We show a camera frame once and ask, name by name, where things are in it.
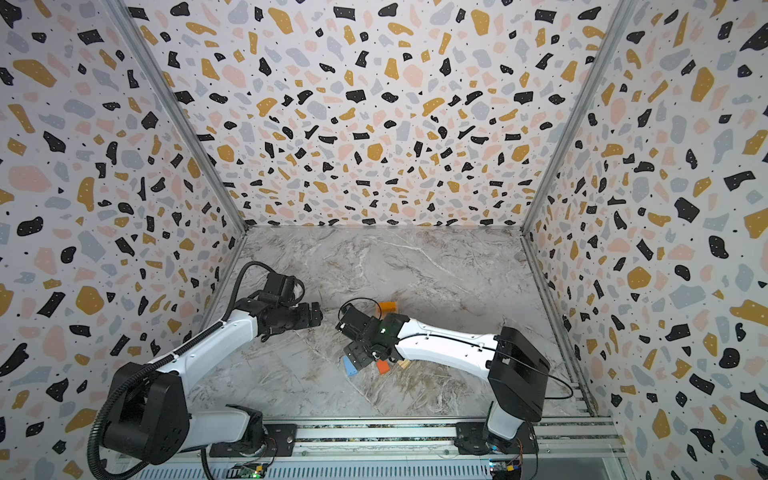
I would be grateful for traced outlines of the orange wood block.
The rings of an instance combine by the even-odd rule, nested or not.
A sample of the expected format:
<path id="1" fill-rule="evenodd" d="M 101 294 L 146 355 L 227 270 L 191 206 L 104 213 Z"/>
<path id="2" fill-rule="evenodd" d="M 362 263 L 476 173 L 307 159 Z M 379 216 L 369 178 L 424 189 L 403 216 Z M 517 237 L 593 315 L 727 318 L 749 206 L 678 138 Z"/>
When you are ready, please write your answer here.
<path id="1" fill-rule="evenodd" d="M 382 315 L 386 315 L 389 313 L 397 313 L 398 305 L 394 301 L 380 302 L 378 304 L 378 312 Z"/>

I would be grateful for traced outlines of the blue wood block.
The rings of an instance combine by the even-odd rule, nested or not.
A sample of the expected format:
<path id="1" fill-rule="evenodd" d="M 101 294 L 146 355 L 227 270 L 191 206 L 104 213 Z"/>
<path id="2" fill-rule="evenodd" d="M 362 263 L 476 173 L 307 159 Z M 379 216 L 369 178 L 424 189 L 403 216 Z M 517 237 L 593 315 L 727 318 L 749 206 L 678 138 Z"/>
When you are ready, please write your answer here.
<path id="1" fill-rule="evenodd" d="M 349 357 L 343 356 L 342 357 L 342 363 L 343 363 L 346 375 L 348 377 L 352 377 L 352 376 L 355 376 L 355 375 L 358 374 L 357 367 L 354 365 L 354 363 L 350 360 Z"/>

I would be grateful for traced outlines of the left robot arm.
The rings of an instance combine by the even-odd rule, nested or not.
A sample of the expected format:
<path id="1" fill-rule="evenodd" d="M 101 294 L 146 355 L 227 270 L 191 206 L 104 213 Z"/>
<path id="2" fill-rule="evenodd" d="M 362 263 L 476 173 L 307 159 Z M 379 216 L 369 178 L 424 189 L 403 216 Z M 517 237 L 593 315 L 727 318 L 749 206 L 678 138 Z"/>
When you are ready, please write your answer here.
<path id="1" fill-rule="evenodd" d="M 132 457 L 140 467 L 214 444 L 243 456 L 262 452 L 268 441 L 260 411 L 229 404 L 195 413 L 188 396 L 209 372 L 252 341 L 320 326 L 319 303 L 307 303 L 303 295 L 304 285 L 296 277 L 270 272 L 261 289 L 232 295 L 222 317 L 200 334 L 150 362 L 120 367 L 88 440 L 93 469 L 101 468 L 104 449 Z"/>

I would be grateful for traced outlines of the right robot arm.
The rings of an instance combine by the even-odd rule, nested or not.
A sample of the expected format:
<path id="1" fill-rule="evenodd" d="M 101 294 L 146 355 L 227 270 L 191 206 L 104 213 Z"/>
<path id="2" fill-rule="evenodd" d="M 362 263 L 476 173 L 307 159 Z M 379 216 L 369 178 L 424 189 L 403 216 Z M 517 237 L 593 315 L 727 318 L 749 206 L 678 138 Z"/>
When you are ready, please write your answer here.
<path id="1" fill-rule="evenodd" d="M 494 400 L 480 431 L 457 429 L 455 446 L 463 454 L 517 453 L 524 447 L 520 428 L 542 418 L 550 363 L 515 328 L 463 333 L 397 313 L 370 316 L 346 303 L 336 329 L 350 340 L 344 354 L 356 370 L 377 361 L 425 361 L 487 381 Z"/>

